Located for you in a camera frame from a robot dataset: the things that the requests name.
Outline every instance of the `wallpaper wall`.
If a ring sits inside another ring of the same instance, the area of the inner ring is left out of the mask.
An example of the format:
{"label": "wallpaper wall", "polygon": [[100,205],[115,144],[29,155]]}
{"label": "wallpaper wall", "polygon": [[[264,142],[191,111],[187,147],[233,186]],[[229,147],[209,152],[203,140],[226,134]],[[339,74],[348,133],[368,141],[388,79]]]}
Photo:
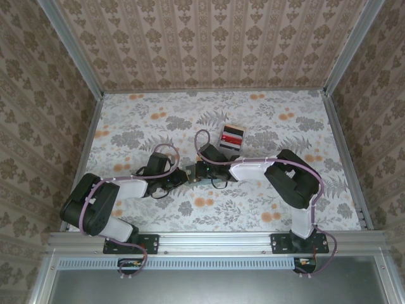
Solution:
{"label": "wallpaper wall", "polygon": [[321,87],[366,0],[57,0],[105,91]]}
{"label": "wallpaper wall", "polygon": [[385,1],[333,101],[375,228],[387,231],[405,279],[405,1]]}
{"label": "wallpaper wall", "polygon": [[24,303],[94,99],[35,1],[0,1],[0,303]]}

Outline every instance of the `floral wallpaper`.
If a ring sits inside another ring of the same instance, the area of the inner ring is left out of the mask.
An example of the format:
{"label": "floral wallpaper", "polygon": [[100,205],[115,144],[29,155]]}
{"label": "floral wallpaper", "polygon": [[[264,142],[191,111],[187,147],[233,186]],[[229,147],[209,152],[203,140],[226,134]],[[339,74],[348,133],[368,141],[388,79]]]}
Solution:
{"label": "floral wallpaper", "polygon": [[57,0],[104,91],[322,87],[366,0]]}
{"label": "floral wallpaper", "polygon": [[385,1],[332,97],[373,223],[405,282],[404,1]]}
{"label": "floral wallpaper", "polygon": [[95,100],[36,1],[0,1],[0,303],[25,303]]}
{"label": "floral wallpaper", "polygon": [[[208,129],[216,144],[225,124],[246,128],[241,155],[275,156],[287,148],[321,174],[326,186],[316,210],[321,228],[360,229],[319,91],[104,95],[87,171],[130,175],[146,165],[159,143],[174,144],[184,168],[198,160],[197,130]],[[199,144],[205,140],[201,136]],[[161,152],[174,162],[173,151]],[[210,182],[185,184],[163,199],[118,200],[113,215],[148,232],[287,231],[291,225],[290,207],[269,182],[255,180],[230,182],[225,189]]]}

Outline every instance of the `aluminum frame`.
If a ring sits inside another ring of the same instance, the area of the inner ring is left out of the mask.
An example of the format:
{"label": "aluminum frame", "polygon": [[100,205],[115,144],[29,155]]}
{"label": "aluminum frame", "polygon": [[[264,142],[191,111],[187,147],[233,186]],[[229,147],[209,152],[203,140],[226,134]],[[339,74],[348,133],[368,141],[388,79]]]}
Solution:
{"label": "aluminum frame", "polygon": [[353,197],[353,202],[356,204],[358,208],[361,209],[361,214],[358,213],[359,221],[360,222],[362,221],[360,215],[363,215],[365,227],[369,230],[372,230],[374,229],[374,226],[367,209],[363,192],[360,188],[360,183],[357,178],[352,159],[350,157],[349,148],[347,147],[346,141],[344,139],[342,127],[340,126],[339,118],[337,117],[332,97],[329,94],[325,93],[322,96],[322,100],[328,115],[333,137],[335,138],[336,148],[337,151],[339,152],[340,159],[342,160],[343,170],[347,179],[347,184],[349,185],[350,193],[352,194]]}
{"label": "aluminum frame", "polygon": [[370,29],[371,24],[374,22],[374,19],[380,11],[383,3],[384,0],[372,0],[367,1],[365,4],[359,19],[353,27],[353,30],[350,33],[342,52],[340,52],[339,57],[337,58],[336,63],[333,66],[327,81],[325,82],[324,87],[328,94],[332,95],[333,91],[336,89],[337,84],[349,66],[353,56],[356,54],[356,51]]}
{"label": "aluminum frame", "polygon": [[[161,258],[199,257],[306,257],[311,255],[274,255],[270,234],[280,232],[157,232],[160,235]],[[390,304],[404,303],[404,291],[389,247],[382,231],[333,231],[338,241],[337,257],[375,257],[385,295]],[[328,237],[330,247],[333,241]],[[40,268],[30,304],[48,303],[55,282],[60,258],[105,258],[104,239],[83,236],[79,232],[55,232]],[[109,257],[136,258],[140,255],[108,255]]]}

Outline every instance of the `purple cable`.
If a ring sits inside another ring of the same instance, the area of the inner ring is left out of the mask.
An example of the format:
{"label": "purple cable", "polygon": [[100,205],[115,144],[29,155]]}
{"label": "purple cable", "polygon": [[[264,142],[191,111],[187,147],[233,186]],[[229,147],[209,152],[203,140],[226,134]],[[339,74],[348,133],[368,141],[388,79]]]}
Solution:
{"label": "purple cable", "polygon": [[[154,176],[134,176],[134,175],[131,175],[131,176],[129,176],[129,177],[128,177],[128,176],[109,177],[109,178],[107,178],[107,179],[101,179],[101,180],[93,187],[93,189],[91,189],[91,191],[90,191],[88,197],[86,197],[86,200],[85,200],[85,202],[84,202],[84,205],[83,205],[82,211],[80,212],[80,217],[79,217],[79,220],[78,220],[78,228],[80,229],[80,232],[81,232],[83,235],[85,235],[85,236],[87,235],[87,233],[85,233],[85,232],[84,232],[84,229],[83,229],[83,219],[84,219],[84,215],[85,215],[86,209],[87,209],[87,207],[88,207],[88,205],[89,205],[89,203],[90,203],[90,200],[92,199],[94,193],[97,191],[97,189],[98,189],[102,184],[104,184],[105,182],[111,182],[111,181],[130,181],[130,180],[133,180],[133,179],[142,179],[142,180],[143,180],[143,179],[157,179],[157,178],[165,177],[165,176],[171,174],[172,172],[174,172],[174,171],[178,168],[178,165],[179,165],[179,163],[180,163],[180,154],[178,153],[178,151],[176,150],[176,148],[175,148],[172,144],[159,144],[159,145],[157,145],[157,146],[154,148],[153,152],[156,152],[156,150],[157,150],[158,148],[162,147],[162,146],[171,147],[171,148],[173,148],[173,149],[175,150],[175,152],[176,152],[177,161],[176,161],[176,163],[174,164],[174,166],[172,166],[172,168],[171,168],[169,171],[167,171],[167,172],[165,172],[165,173],[163,173],[163,174],[154,175]],[[122,246],[129,246],[129,247],[138,248],[138,249],[140,249],[140,250],[143,252],[143,254],[144,254],[144,261],[143,261],[142,265],[139,267],[139,269],[138,269],[137,271],[135,271],[135,272],[131,275],[131,276],[136,276],[136,275],[145,267],[145,265],[146,265],[146,262],[147,262],[147,252],[146,252],[146,250],[145,250],[144,248],[142,248],[141,246],[136,245],[136,244],[123,243],[123,242],[120,242],[120,241],[118,241],[118,240],[116,240],[116,239],[112,239],[112,238],[108,238],[108,239],[109,239],[110,241],[112,241],[112,242],[114,242],[114,243],[116,243],[116,244],[122,245]],[[122,265],[123,265],[123,264],[120,265],[120,268],[118,269],[118,271],[119,271],[119,273],[120,273],[121,275],[124,275],[124,274],[122,273]]]}
{"label": "purple cable", "polygon": [[120,273],[121,277],[125,277],[125,276],[127,276],[127,277],[129,277],[129,276],[137,276],[137,275],[139,274],[139,272],[141,272],[141,270],[145,267],[146,262],[147,262],[147,252],[146,252],[145,248],[143,248],[143,247],[141,247],[141,246],[139,246],[139,245],[136,245],[136,244],[123,243],[123,242],[117,241],[116,239],[111,239],[110,237],[106,237],[106,236],[101,236],[101,237],[103,237],[103,238],[108,238],[109,241],[112,241],[112,242],[114,242],[114,243],[116,243],[116,244],[118,244],[118,245],[129,246],[129,247],[137,248],[137,249],[141,250],[142,253],[144,254],[144,260],[142,261],[142,265],[141,265],[133,274],[130,274],[130,275],[124,274],[124,273],[122,272],[122,267],[123,267],[124,264],[126,264],[126,263],[128,263],[128,262],[131,262],[132,259],[127,259],[127,260],[121,261],[121,263],[120,263],[120,268],[118,269],[118,272]]}
{"label": "purple cable", "polygon": [[324,183],[323,183],[323,181],[322,181],[322,178],[321,178],[314,170],[311,170],[310,168],[308,168],[308,167],[306,167],[306,166],[304,166],[304,165],[301,165],[300,163],[296,163],[296,162],[290,161],[290,160],[280,160],[280,159],[278,159],[278,158],[250,158],[250,159],[246,159],[246,160],[235,160],[235,161],[213,161],[213,160],[210,160],[210,159],[204,157],[204,156],[200,153],[200,151],[199,151],[199,149],[198,149],[197,137],[198,137],[198,135],[199,135],[200,133],[202,133],[202,132],[205,132],[205,133],[207,134],[207,136],[208,136],[208,141],[207,141],[207,143],[209,143],[209,141],[210,141],[210,139],[211,139],[211,136],[210,136],[209,132],[208,132],[207,130],[205,130],[205,129],[201,129],[201,130],[199,130],[199,131],[196,133],[196,135],[194,136],[194,147],[195,147],[195,149],[196,149],[196,151],[197,151],[198,156],[200,156],[202,160],[204,160],[204,161],[206,161],[206,162],[208,162],[208,163],[212,163],[213,165],[231,165],[231,164],[234,164],[234,163],[253,163],[253,162],[265,162],[265,163],[268,163],[268,162],[277,162],[277,163],[285,163],[285,164],[292,165],[292,166],[301,168],[301,169],[303,169],[303,170],[309,172],[310,174],[312,174],[312,175],[318,180],[318,182],[320,183],[321,189],[320,189],[318,195],[316,196],[316,198],[312,200],[312,204],[311,204],[311,224],[312,224],[312,226],[314,226],[314,228],[315,228],[317,231],[319,231],[319,232],[321,232],[321,233],[325,233],[327,236],[331,237],[331,238],[333,239],[334,243],[335,243],[335,248],[333,249],[333,252],[332,252],[332,254],[331,254],[331,256],[330,256],[328,262],[327,262],[320,270],[317,270],[316,272],[313,272],[312,274],[307,274],[307,273],[305,273],[305,271],[304,271],[303,269],[300,269],[299,267],[297,267],[297,268],[298,268],[299,270],[301,270],[301,271],[304,271],[303,274],[304,274],[304,275],[307,275],[307,276],[309,276],[309,275],[312,275],[312,276],[313,276],[313,275],[315,275],[315,274],[319,274],[320,272],[324,271],[325,268],[326,268],[326,266],[328,266],[329,263],[330,263],[330,262],[334,259],[334,257],[335,257],[335,254],[336,254],[336,251],[337,251],[337,240],[336,240],[336,238],[335,238],[334,236],[332,236],[330,233],[325,232],[325,231],[319,229],[318,226],[315,225],[315,206],[316,206],[316,202],[320,199],[320,197],[322,196],[322,194],[323,194],[323,192],[324,192],[324,190],[325,190],[325,185],[324,185]]}
{"label": "purple cable", "polygon": [[86,200],[85,200],[84,205],[83,205],[83,208],[82,208],[82,212],[80,212],[80,217],[79,217],[79,219],[78,219],[78,228],[80,229],[80,232],[81,232],[84,236],[87,235],[87,233],[84,232],[84,229],[83,229],[84,214],[85,214],[85,212],[86,212],[86,209],[87,209],[87,207],[88,207],[88,205],[89,205],[89,203],[90,203],[90,200],[92,199],[94,193],[97,191],[97,189],[98,189],[102,184],[104,184],[105,182],[111,182],[111,181],[130,181],[130,180],[134,180],[134,179],[142,179],[142,180],[144,180],[144,179],[158,179],[158,178],[160,178],[160,177],[165,177],[165,176],[171,174],[172,172],[174,172],[174,171],[177,169],[178,164],[180,163],[180,154],[178,153],[178,151],[176,150],[176,148],[175,148],[172,144],[158,144],[158,145],[155,147],[155,149],[153,150],[153,152],[156,152],[156,150],[157,150],[158,148],[162,147],[162,146],[171,147],[171,148],[173,148],[173,149],[175,150],[175,152],[176,152],[177,161],[176,161],[176,163],[174,164],[174,166],[172,166],[172,168],[171,168],[169,171],[167,171],[167,172],[165,172],[165,173],[163,173],[163,174],[154,175],[154,176],[134,176],[134,175],[131,175],[131,176],[121,176],[121,177],[109,177],[109,178],[107,178],[107,179],[101,179],[101,180],[93,187],[93,189],[91,189],[91,191],[90,191],[88,197],[86,197]]}

